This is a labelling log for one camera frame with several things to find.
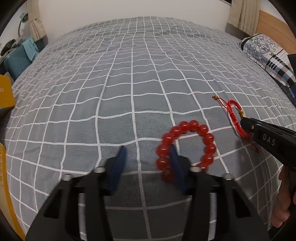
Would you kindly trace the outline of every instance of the red braided bracelet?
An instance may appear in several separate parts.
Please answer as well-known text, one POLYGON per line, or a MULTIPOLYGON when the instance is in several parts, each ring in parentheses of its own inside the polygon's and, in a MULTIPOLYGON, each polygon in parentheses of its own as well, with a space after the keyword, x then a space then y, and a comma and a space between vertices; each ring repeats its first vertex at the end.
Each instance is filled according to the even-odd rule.
POLYGON ((242 137, 242 138, 246 138, 248 139, 248 141, 250 142, 251 145, 253 145, 256 149, 256 152, 259 153, 259 149, 255 146, 254 142, 251 141, 251 133, 250 132, 246 132, 243 130, 243 128, 241 127, 241 125, 239 124, 239 122, 237 121, 237 118, 235 116, 235 114, 233 113, 232 111, 232 107, 231 107, 231 104, 234 104, 238 110, 239 110, 239 115, 241 118, 243 117, 246 117, 245 114, 244 114, 244 111, 242 109, 242 107, 239 105, 239 103, 237 103, 235 100, 229 100, 228 102, 226 102, 225 100, 223 100, 222 98, 220 98, 218 95, 214 95, 212 96, 212 98, 214 98, 215 100, 218 100, 220 102, 221 105, 224 106, 224 108, 227 110, 227 112, 229 113, 229 116, 237 130, 237 132, 239 133, 239 135, 242 137))
POLYGON ((203 142, 205 146, 205 154, 201 158, 201 162, 197 164, 198 167, 204 171, 208 170, 208 166, 214 161, 213 154, 216 152, 216 146, 214 145, 214 135, 208 133, 209 129, 206 125, 199 125, 196 120, 190 122, 182 121, 179 126, 173 126, 169 133, 164 134, 162 144, 156 149, 156 153, 159 158, 156 161, 156 166, 158 169, 163 170, 161 177, 164 181, 173 182, 175 177, 174 173, 170 167, 170 159, 167 157, 169 155, 169 145, 179 138, 181 134, 188 131, 197 131, 200 136, 203 136, 203 142))

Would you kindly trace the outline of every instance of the finger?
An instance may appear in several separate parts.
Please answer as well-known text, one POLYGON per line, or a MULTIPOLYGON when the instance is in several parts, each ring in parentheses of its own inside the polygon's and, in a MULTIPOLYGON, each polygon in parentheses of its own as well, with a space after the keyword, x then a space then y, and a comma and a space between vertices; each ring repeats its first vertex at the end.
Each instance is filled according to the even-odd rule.
POLYGON ((285 179, 281 182, 279 193, 277 195, 277 201, 281 205, 283 211, 287 210, 291 204, 291 197, 289 193, 289 180, 285 179))
POLYGON ((284 180, 290 175, 289 169, 286 166, 283 166, 281 172, 279 173, 279 180, 284 180))
POLYGON ((278 203, 278 202, 275 204, 275 206, 274 206, 272 212, 276 215, 276 217, 277 217, 281 222, 285 222, 285 221, 288 219, 288 217, 290 216, 290 212, 289 212, 289 210, 285 210, 285 211, 283 211, 283 210, 281 209, 281 205, 280 205, 280 203, 278 203))
POLYGON ((271 224, 274 227, 279 228, 283 224, 283 222, 281 220, 279 220, 274 213, 272 213, 271 214, 271 224))

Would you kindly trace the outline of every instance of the pillow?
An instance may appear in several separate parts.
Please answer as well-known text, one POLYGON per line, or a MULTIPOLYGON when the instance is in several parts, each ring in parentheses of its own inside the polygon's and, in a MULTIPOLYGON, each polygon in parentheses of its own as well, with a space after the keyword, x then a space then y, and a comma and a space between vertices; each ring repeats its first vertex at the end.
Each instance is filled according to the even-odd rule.
POLYGON ((288 53, 271 38, 256 34, 243 39, 240 48, 264 69, 296 106, 296 78, 288 53))

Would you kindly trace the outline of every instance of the yellow box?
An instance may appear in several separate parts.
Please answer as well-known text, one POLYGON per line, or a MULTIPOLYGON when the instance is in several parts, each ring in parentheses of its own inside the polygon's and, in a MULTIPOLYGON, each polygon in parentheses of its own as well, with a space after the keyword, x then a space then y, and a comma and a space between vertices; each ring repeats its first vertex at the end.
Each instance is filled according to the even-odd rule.
POLYGON ((2 119, 9 110, 15 107, 10 79, 7 76, 0 75, 0 119, 2 119))

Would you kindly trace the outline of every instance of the bed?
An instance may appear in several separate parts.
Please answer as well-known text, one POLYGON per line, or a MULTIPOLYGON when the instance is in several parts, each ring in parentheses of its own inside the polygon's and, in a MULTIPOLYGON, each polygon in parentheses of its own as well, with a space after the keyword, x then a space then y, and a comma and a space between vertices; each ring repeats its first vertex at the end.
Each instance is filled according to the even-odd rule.
MULTIPOLYGON (((296 109, 239 42, 192 22, 138 17, 85 26, 47 45, 13 84, 16 106, 1 132, 23 231, 63 174, 84 175, 125 145, 118 191, 105 200, 113 237, 181 240, 190 197, 161 180, 155 150, 173 125, 192 119, 215 136, 209 173, 232 173, 269 229, 281 163, 241 140, 212 95, 292 130, 296 109)), ((203 155, 197 134, 182 136, 176 147, 192 164, 203 155)), ((78 209, 86 239, 83 196, 78 209)), ((211 238, 214 208, 210 227, 211 238)))

